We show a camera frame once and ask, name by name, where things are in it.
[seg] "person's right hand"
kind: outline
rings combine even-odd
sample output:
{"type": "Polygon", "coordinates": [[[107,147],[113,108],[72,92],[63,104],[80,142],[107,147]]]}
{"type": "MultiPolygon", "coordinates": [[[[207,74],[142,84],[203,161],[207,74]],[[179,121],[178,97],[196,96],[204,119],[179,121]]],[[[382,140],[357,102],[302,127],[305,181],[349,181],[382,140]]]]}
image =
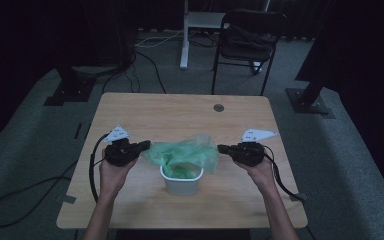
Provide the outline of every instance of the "person's right hand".
{"type": "Polygon", "coordinates": [[[275,186],[272,163],[266,157],[254,167],[235,161],[234,163],[248,172],[248,175],[260,190],[275,186]]]}

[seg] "chair seat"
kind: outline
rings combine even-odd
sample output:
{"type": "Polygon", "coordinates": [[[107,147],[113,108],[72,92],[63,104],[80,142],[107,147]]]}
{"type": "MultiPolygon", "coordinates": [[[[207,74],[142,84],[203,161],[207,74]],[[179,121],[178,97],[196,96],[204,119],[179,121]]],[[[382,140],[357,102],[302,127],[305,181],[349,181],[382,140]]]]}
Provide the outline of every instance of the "chair seat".
{"type": "Polygon", "coordinates": [[[256,50],[246,46],[231,46],[226,40],[221,42],[220,53],[225,58],[266,62],[270,59],[272,49],[256,50]]]}

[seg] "table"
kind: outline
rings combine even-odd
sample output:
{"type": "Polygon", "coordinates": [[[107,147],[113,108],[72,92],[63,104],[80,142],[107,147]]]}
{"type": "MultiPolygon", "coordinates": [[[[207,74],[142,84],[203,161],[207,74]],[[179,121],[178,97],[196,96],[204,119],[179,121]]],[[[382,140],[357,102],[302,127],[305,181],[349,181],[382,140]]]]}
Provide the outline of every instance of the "table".
{"type": "MultiPolygon", "coordinates": [[[[270,0],[265,0],[263,11],[267,11],[270,0]]],[[[225,13],[218,12],[193,12],[189,11],[189,0],[184,0],[183,14],[183,44],[180,57],[180,69],[186,70],[189,57],[189,27],[220,28],[221,20],[225,13]]]]}
{"type": "MultiPolygon", "coordinates": [[[[181,141],[199,133],[216,144],[234,145],[247,128],[278,132],[269,100],[260,96],[106,93],[102,96],[57,219],[60,228],[86,228],[95,202],[88,179],[89,157],[97,140],[117,124],[130,132],[130,142],[181,141]],[[214,110],[222,104],[224,110],[214,110]]],[[[280,135],[260,141],[275,155],[284,185],[297,186],[280,135]]],[[[98,150],[106,143],[101,143],[98,150]]],[[[99,193],[99,173],[95,182],[99,193]]],[[[194,196],[167,193],[159,166],[139,158],[114,206],[110,227],[118,229],[237,229],[269,227],[263,198],[248,174],[230,157],[220,155],[214,175],[204,173],[194,196]]],[[[279,188],[296,228],[307,225],[301,202],[279,188]]]]}

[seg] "white plastic bin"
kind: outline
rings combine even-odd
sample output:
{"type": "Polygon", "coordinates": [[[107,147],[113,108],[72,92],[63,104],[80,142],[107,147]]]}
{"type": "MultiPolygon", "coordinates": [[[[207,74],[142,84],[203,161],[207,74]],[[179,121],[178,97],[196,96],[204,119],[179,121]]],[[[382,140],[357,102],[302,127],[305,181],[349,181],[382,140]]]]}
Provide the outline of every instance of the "white plastic bin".
{"type": "Polygon", "coordinates": [[[178,179],[167,177],[164,174],[162,166],[160,166],[160,172],[164,178],[168,193],[173,195],[194,195],[198,191],[199,179],[202,177],[204,169],[201,168],[199,175],[193,179],[178,179]]]}

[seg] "green plastic bag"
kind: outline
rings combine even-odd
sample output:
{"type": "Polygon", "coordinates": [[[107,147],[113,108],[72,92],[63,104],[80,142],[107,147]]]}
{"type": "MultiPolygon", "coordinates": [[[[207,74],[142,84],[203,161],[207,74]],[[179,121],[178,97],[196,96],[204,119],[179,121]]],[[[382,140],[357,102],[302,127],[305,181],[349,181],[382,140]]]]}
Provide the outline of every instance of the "green plastic bag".
{"type": "Polygon", "coordinates": [[[180,142],[154,143],[141,153],[141,157],[163,166],[167,177],[178,179],[196,178],[200,168],[213,174],[219,161],[217,146],[206,134],[197,134],[180,142]]]}

